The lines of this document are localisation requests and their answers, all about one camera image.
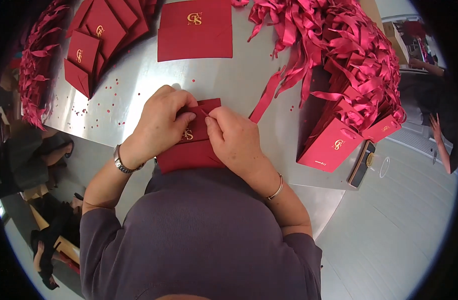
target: window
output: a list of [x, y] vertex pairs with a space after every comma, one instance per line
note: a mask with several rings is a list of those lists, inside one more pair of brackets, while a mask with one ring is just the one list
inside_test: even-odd
[[3, 202], [0, 200], [0, 219], [4, 224], [9, 220], [9, 216], [6, 213], [6, 210], [4, 209]]

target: pile of ribbons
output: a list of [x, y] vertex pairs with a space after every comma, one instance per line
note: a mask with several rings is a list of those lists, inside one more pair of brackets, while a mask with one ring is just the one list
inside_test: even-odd
[[43, 96], [50, 84], [50, 66], [53, 52], [59, 45], [62, 30], [58, 25], [64, 19], [67, 0], [54, 0], [34, 23], [22, 51], [19, 68], [19, 93], [22, 119], [45, 130], [41, 116], [46, 111]]
[[[232, 0], [232, 5], [248, 2]], [[291, 55], [286, 68], [270, 78], [251, 120], [258, 122], [273, 98], [302, 81], [300, 107], [311, 94], [333, 102], [344, 100], [358, 113], [343, 112], [341, 121], [357, 133], [388, 111], [397, 123], [405, 121], [397, 89], [399, 59], [357, 0], [254, 0], [249, 20], [255, 27], [248, 41], [261, 30], [267, 15], [272, 20], [267, 25], [274, 26], [278, 36], [274, 57], [286, 48]], [[333, 74], [330, 92], [310, 92], [312, 71], [319, 65]], [[352, 93], [346, 93], [348, 87]], [[383, 103], [385, 111], [379, 109]]]

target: gray shirt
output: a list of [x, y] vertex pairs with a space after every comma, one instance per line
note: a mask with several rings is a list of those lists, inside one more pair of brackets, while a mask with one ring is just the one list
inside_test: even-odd
[[304, 233], [282, 236], [274, 215], [228, 169], [153, 176], [127, 213], [81, 220], [86, 299], [320, 299], [322, 250]]

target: gold bracelet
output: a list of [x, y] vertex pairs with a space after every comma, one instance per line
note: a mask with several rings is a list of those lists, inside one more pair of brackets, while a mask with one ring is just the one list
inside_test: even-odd
[[279, 177], [281, 178], [281, 184], [279, 185], [279, 189], [275, 192], [274, 195], [272, 196], [269, 196], [267, 199], [269, 201], [271, 201], [272, 199], [274, 199], [277, 195], [279, 195], [279, 193], [282, 191], [282, 187], [284, 186], [284, 180], [282, 179], [282, 175], [280, 173], [279, 174]]

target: metal watch band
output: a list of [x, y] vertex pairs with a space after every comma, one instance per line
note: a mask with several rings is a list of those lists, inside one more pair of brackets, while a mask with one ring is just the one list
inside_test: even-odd
[[267, 199], [270, 201], [274, 199], [279, 193], [282, 191], [282, 187], [284, 186], [284, 180], [282, 179], [282, 175], [279, 173], [279, 177], [281, 179], [281, 183], [279, 184], [279, 189], [274, 193], [274, 195], [269, 196]]
[[135, 170], [128, 169], [123, 165], [123, 163], [122, 163], [122, 161], [121, 161], [121, 159], [119, 157], [119, 147], [120, 146], [121, 145], [117, 145], [116, 148], [114, 148], [114, 163], [116, 164], [116, 168], [118, 168], [121, 172], [126, 173], [126, 174], [132, 174], [132, 173], [134, 173], [134, 172], [136, 172], [138, 170], [141, 170], [142, 167], [144, 167], [144, 165], [146, 163], [143, 163], [142, 165], [140, 165]]

